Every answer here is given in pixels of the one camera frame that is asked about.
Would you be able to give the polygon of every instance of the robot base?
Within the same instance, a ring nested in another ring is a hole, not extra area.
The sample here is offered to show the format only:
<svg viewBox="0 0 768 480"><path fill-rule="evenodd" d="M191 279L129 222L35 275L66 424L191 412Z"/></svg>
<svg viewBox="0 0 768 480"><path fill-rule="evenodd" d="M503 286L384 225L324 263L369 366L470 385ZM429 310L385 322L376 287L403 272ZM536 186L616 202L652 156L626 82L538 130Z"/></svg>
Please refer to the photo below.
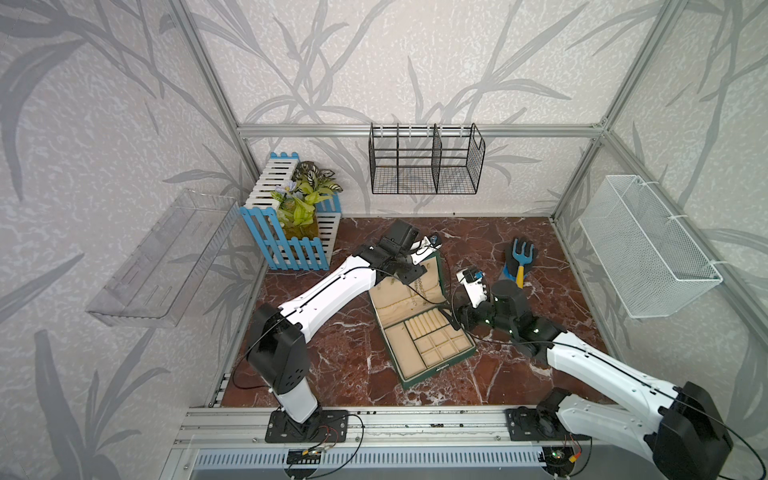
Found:
<svg viewBox="0 0 768 480"><path fill-rule="evenodd" d="M270 415L270 424L266 429L264 441L266 443L320 443L330 432L328 442L344 443L346 441L346 427L349 420L348 410L323 410L320 412L319 426L313 432L301 432L292 422L291 418L282 410L275 410ZM326 430L323 425L335 429Z"/></svg>
<svg viewBox="0 0 768 480"><path fill-rule="evenodd" d="M557 421L542 415L537 409L518 407L506 409L507 430L513 442L546 442L548 440L570 439L570 432ZM576 440L589 440L586 435L573 434Z"/></svg>

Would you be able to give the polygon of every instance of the yellow handle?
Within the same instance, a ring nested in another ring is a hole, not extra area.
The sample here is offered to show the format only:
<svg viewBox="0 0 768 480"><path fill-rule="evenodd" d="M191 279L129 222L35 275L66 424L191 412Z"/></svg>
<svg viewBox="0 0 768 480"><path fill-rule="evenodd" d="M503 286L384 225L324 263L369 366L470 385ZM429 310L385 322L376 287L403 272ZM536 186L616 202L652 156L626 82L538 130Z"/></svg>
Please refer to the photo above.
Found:
<svg viewBox="0 0 768 480"><path fill-rule="evenodd" d="M521 266L518 267L518 278L517 278L518 286L520 288L523 287L523 276L525 276L525 274L523 273L523 266L521 265Z"/></svg>

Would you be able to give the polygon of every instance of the garden fork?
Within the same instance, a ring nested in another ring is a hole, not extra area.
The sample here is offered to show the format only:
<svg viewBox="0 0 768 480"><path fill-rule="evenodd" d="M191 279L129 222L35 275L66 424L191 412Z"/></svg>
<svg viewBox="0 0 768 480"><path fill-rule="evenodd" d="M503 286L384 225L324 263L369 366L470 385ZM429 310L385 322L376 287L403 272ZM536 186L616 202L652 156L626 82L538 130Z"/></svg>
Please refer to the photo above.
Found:
<svg viewBox="0 0 768 480"><path fill-rule="evenodd" d="M515 245L512 247L512 256L515 258L515 260L518 261L519 264L516 280L520 288L523 287L523 276L525 276L523 266L528 265L533 261L533 243L531 243L531 248L528 249L528 255L525 254L525 245L527 244L527 242L523 242L520 253L518 253L518 239L515 238Z"/></svg>

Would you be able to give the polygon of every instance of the potted plant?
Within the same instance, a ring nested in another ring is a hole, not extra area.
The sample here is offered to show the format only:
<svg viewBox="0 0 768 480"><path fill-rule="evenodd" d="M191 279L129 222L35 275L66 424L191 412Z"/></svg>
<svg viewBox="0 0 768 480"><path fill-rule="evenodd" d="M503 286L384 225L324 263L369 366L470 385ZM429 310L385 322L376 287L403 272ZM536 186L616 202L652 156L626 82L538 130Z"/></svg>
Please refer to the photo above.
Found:
<svg viewBox="0 0 768 480"><path fill-rule="evenodd" d="M311 161L296 166L291 181L272 192L280 202L277 219L286 238L319 236L315 205L343 191L332 170L319 169Z"/></svg>

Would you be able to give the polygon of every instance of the blue flower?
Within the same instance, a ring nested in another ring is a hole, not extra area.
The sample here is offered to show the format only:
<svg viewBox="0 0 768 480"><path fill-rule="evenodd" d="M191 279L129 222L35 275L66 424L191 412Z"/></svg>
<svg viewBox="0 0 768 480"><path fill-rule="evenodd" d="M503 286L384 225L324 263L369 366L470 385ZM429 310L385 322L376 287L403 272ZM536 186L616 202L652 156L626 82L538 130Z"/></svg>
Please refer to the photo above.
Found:
<svg viewBox="0 0 768 480"><path fill-rule="evenodd" d="M293 180L288 180L282 187L278 187L275 189L275 191L278 194L287 195L292 193L296 189L296 182Z"/></svg>

